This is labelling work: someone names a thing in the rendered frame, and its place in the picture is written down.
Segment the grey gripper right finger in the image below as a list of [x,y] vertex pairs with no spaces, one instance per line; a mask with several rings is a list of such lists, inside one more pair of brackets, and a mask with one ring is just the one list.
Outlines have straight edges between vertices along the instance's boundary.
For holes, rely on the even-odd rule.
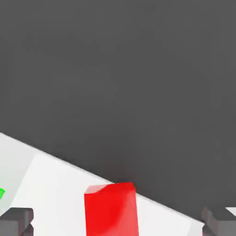
[[236,216],[224,207],[204,207],[202,236],[236,236]]

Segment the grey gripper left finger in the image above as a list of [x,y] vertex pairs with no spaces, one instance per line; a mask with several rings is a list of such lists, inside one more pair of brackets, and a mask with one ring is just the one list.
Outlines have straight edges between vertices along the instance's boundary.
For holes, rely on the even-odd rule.
[[0,236],[34,236],[32,208],[11,207],[0,216]]

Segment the small red cube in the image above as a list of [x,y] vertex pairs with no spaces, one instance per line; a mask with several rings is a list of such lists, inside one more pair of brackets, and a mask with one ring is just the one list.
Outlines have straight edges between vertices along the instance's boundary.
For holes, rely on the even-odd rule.
[[84,206],[86,236],[139,236],[133,183],[90,185]]

